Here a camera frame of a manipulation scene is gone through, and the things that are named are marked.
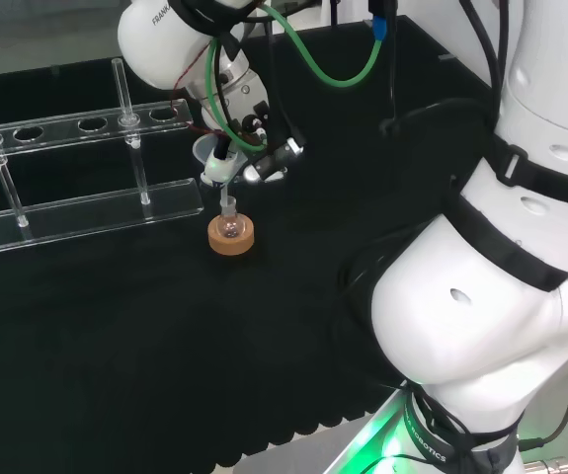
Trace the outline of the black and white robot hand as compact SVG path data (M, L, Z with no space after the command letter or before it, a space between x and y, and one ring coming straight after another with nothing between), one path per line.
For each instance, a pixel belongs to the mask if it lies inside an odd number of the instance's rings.
M304 152L303 136L266 100L248 103L244 109L229 104L232 121L226 126L214 117L208 100L201 105L210 132L197 143L204 150L196 149L194 154L203 159L201 182L207 187L276 180Z

